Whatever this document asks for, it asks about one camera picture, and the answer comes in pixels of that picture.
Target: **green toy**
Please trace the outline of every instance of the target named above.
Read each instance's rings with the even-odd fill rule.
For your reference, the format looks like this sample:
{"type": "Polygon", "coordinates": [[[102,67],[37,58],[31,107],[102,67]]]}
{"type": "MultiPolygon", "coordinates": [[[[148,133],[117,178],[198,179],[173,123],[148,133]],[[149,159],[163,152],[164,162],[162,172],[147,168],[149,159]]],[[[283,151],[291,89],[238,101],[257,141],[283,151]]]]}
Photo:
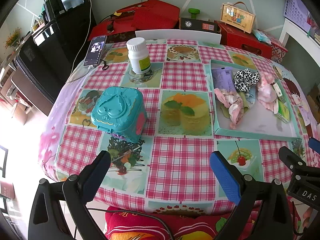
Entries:
{"type": "Polygon", "coordinates": [[[199,9],[195,9],[195,8],[189,8],[188,12],[191,13],[191,19],[196,19],[197,18],[197,14],[200,13],[199,9]]]}

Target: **bottle label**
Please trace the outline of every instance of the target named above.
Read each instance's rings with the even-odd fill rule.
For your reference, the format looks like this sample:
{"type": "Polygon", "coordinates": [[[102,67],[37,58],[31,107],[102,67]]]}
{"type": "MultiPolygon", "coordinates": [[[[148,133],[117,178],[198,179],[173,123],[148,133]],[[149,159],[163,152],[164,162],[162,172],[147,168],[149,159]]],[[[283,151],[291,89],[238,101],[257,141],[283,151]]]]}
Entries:
{"type": "Polygon", "coordinates": [[[150,57],[148,56],[148,57],[146,57],[144,59],[139,60],[139,65],[140,65],[141,71],[146,70],[151,65],[150,57]]]}

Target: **smartphone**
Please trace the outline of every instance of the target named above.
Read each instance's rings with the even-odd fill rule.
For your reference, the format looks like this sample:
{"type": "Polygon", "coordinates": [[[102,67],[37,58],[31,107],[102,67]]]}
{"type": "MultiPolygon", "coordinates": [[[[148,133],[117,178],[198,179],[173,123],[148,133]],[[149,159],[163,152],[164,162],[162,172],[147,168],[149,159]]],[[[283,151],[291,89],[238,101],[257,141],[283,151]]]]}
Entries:
{"type": "Polygon", "coordinates": [[[106,42],[106,35],[94,37],[90,43],[87,55],[84,59],[84,66],[94,65],[97,66],[102,55],[102,49],[106,42]]]}

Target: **round logo sticker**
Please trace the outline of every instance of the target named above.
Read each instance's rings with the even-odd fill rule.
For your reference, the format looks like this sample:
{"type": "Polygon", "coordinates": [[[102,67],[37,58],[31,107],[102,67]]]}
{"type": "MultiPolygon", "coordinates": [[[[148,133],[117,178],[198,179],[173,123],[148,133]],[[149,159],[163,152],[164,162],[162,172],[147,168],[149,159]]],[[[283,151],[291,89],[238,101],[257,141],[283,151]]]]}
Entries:
{"type": "Polygon", "coordinates": [[[188,28],[192,26],[192,23],[191,23],[190,21],[186,21],[184,24],[185,24],[185,26],[187,26],[188,28]]]}

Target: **pill bottle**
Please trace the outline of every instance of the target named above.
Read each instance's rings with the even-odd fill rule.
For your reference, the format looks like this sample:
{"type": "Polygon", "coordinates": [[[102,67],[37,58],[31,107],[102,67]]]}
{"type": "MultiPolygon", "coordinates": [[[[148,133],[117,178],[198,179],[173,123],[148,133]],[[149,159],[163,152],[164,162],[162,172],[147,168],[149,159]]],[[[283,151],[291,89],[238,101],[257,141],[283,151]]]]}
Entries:
{"type": "Polygon", "coordinates": [[[144,38],[137,37],[127,41],[128,58],[132,71],[136,74],[144,74],[150,70],[150,56],[144,38]]]}

